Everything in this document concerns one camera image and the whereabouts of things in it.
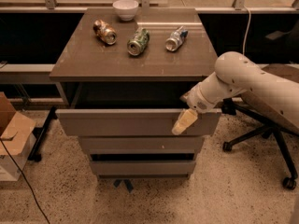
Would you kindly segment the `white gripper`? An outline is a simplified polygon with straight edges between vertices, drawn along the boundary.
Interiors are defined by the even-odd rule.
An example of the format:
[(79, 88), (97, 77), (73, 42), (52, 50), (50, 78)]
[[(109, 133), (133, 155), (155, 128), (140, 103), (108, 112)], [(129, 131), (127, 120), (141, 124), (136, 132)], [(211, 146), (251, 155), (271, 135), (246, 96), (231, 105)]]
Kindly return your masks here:
[(198, 119), (198, 113), (206, 113), (214, 108), (219, 101), (219, 96), (215, 85), (205, 85), (198, 83), (189, 91), (180, 96), (180, 101), (186, 103), (189, 109), (183, 109), (175, 122), (172, 133), (182, 134)]

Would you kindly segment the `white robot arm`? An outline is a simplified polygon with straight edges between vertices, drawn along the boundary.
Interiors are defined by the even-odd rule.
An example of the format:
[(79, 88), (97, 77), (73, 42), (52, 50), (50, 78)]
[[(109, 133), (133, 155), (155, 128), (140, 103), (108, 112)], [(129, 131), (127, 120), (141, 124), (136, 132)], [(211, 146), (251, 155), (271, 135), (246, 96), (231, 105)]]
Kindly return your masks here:
[(174, 135), (182, 134), (203, 114), (223, 99), (250, 92), (287, 120), (299, 127), (299, 84), (262, 70), (241, 53), (223, 53), (215, 62), (215, 71), (183, 95), (183, 109), (173, 126)]

